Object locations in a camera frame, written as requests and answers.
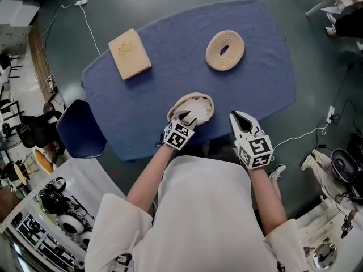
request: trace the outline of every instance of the white t-shirt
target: white t-shirt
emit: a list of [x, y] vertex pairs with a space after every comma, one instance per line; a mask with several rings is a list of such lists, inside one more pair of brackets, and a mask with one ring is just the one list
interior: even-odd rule
[[[164, 172], [154, 225], [151, 216], [112, 194], [102, 200], [86, 272], [307, 271], [294, 220], [266, 238], [251, 203], [251, 181], [239, 165], [192, 156]], [[125, 256], [132, 260], [127, 266]]]

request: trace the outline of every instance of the shirt sleeve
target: shirt sleeve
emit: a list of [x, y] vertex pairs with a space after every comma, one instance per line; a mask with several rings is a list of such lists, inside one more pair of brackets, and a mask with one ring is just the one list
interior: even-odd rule
[[266, 243], [274, 251], [286, 272], [308, 271], [303, 244], [296, 221], [291, 219], [269, 233]]
[[131, 253], [151, 227], [152, 217], [137, 206], [105, 194], [94, 224], [85, 258], [86, 272], [109, 272], [116, 258]]

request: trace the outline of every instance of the green floor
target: green floor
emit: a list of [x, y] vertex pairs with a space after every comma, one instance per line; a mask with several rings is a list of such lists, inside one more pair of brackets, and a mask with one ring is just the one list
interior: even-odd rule
[[[59, 0], [65, 6], [77, 0]], [[201, 4], [223, 0], [88, 0], [85, 6], [88, 22], [101, 52], [108, 43], [123, 33], [138, 29], [164, 16]], [[296, 76], [296, 102], [262, 120], [261, 126], [270, 135], [273, 145], [290, 137], [297, 137], [316, 127], [326, 117], [333, 103], [347, 64], [356, 60], [354, 41], [329, 39], [324, 32], [328, 20], [324, 13], [317, 12], [310, 20], [305, 12], [319, 0], [263, 0], [272, 17], [286, 37]], [[46, 30], [56, 8], [56, 0], [49, 0], [39, 11], [41, 29]], [[76, 7], [61, 10], [52, 27], [47, 55], [56, 83], [66, 100], [79, 92], [81, 72], [97, 56], [82, 11]], [[361, 69], [357, 65], [348, 73], [346, 84], [336, 103], [341, 111], [346, 99], [358, 107], [356, 122], [363, 126], [359, 116], [363, 106], [361, 92], [363, 82]], [[338, 126], [330, 126], [321, 142], [330, 148], [345, 148], [353, 110], [350, 106]], [[297, 216], [317, 203], [320, 189], [312, 174], [299, 170], [300, 161], [315, 146], [315, 135], [291, 141], [278, 147], [275, 162], [288, 166], [279, 180], [282, 200], [289, 217]], [[99, 159], [101, 165], [127, 193], [147, 163], [147, 159], [136, 163], [121, 162], [108, 147]]]

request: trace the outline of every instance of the shoe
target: shoe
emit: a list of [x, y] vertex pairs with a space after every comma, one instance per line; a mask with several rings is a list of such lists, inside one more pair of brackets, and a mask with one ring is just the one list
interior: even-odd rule
[[306, 168], [310, 168], [311, 164], [315, 161], [314, 157], [309, 154], [304, 162], [301, 164], [301, 171], [304, 171]]
[[331, 25], [335, 28], [336, 27], [336, 19], [334, 18], [333, 15], [331, 15], [330, 13], [327, 13], [328, 19], [331, 23]]
[[336, 30], [333, 27], [326, 27], [325, 32], [327, 33], [327, 36], [336, 36]]
[[280, 164], [276, 166], [273, 170], [267, 172], [268, 178], [271, 179], [278, 179], [281, 176], [281, 173], [286, 169], [286, 166]]

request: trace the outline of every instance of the beige box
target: beige box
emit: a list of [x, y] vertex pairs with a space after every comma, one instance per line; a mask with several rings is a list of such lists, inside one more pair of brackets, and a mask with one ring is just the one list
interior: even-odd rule
[[108, 47], [123, 80], [151, 67], [140, 37], [133, 29], [112, 40]]

